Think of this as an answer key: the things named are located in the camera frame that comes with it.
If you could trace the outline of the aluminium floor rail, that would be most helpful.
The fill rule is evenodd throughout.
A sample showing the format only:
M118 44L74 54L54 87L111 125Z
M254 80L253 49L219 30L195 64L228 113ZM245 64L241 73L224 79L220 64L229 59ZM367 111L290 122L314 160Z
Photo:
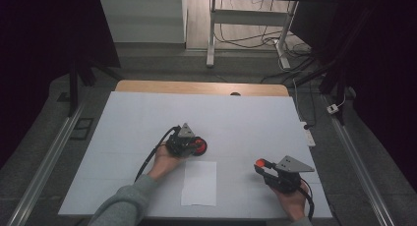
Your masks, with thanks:
M74 113L64 120L63 125L61 126L51 146L48 148L48 151L34 173L33 178L31 179L6 226L26 225L31 212L84 109L85 105L80 104Z
M352 138L334 114L330 114L329 116L380 225L395 226L394 220L387 209L387 204L366 168Z

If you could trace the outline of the white paper sheet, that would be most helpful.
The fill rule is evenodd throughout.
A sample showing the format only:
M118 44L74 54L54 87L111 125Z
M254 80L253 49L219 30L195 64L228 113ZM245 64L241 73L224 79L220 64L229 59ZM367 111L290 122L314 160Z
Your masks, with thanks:
M186 162L181 204L216 206L215 162Z

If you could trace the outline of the white cabinet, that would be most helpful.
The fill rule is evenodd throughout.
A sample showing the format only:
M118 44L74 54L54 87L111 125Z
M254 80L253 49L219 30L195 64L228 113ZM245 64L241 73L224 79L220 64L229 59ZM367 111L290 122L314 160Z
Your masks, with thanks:
M115 42L186 42L187 0L100 2Z

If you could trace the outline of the round red ink pad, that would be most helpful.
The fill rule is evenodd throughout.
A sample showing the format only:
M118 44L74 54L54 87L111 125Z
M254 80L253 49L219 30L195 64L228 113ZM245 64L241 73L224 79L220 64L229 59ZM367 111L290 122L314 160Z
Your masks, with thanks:
M207 142L204 140L203 143L201 144L193 144L192 143L192 147L196 150L196 149L200 149L202 151L202 155L206 153L207 149L208 149L208 144Z

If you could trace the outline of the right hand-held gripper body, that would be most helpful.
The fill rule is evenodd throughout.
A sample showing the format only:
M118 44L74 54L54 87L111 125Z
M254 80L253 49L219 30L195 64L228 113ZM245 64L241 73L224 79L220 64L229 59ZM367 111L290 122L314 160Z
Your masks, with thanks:
M276 163L277 175L266 179L265 183L283 194L294 193L301 186L301 173L314 172L315 169L289 155Z

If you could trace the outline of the black metal stand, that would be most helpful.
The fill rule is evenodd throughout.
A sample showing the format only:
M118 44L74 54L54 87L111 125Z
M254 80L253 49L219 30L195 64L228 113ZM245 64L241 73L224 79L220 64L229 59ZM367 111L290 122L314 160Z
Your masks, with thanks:
M112 70L110 67L98 62L89 56L78 56L69 66L70 81L70 110L69 117L72 117L79 107L79 86L78 79L81 79L86 86L94 86L97 78L92 69L99 69L110 78L120 82L123 77Z

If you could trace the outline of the dark curtain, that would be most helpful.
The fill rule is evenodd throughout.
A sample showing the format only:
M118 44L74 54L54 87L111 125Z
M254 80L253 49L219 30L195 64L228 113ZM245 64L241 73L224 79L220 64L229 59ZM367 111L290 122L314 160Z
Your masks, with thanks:
M417 0L301 2L291 27L417 191Z
M100 0L0 0L0 168L74 66L118 67Z

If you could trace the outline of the white metal desk frame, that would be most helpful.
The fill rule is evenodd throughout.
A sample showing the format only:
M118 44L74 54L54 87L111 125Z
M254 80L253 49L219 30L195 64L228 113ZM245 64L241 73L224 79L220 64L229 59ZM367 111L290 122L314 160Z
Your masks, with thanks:
M279 38L273 41L274 48L277 52L281 67L283 69L290 68L283 45L295 16L298 6L297 1L289 1L285 12L220 9L216 8L216 3L217 0L210 0L209 2L209 35L207 53L208 68L212 68L214 65L214 31L216 25L266 26L281 28Z

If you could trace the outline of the white power strip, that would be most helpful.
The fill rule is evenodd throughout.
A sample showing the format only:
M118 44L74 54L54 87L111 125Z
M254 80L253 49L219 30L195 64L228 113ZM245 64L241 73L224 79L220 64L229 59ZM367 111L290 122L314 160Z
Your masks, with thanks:
M316 145L312 133L310 132L310 126L306 122L301 122L302 129L305 132L307 146L314 147Z

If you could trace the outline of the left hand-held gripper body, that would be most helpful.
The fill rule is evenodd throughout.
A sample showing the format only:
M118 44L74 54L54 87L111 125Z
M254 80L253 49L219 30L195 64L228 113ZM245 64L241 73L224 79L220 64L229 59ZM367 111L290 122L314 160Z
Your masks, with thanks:
M196 135L187 123L172 128L165 145L170 154L176 157L188 157L194 155L197 150L195 144Z

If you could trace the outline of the person's left hand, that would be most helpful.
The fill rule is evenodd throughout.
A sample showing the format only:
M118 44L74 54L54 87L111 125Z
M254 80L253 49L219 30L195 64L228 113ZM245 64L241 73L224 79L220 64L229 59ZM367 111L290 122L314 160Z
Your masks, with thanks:
M156 150L154 162L151 169L148 171L148 176L150 176L155 181L158 181L172 172L184 161L185 158L171 155L166 146L162 144Z

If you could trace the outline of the person's right hand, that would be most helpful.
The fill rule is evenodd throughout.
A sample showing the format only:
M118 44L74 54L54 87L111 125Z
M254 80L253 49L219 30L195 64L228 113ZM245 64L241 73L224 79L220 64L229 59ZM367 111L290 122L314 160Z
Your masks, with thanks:
M299 221L306 217L306 197L302 193L296 191L290 194L283 194L274 188L271 188L271 190L277 196L283 211L292 222Z

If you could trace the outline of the large white table cover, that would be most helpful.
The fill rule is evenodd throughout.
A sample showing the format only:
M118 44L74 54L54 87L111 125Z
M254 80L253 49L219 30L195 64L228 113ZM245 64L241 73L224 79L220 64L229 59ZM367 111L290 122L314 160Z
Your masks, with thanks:
M284 217L254 163L259 158L279 162L289 155L313 165L292 98L119 91L107 100L60 214L94 214L118 189L134 182L161 137L184 123L208 144L204 155L188 161L216 163L216 206L181 204L184 164L156 188L149 218Z

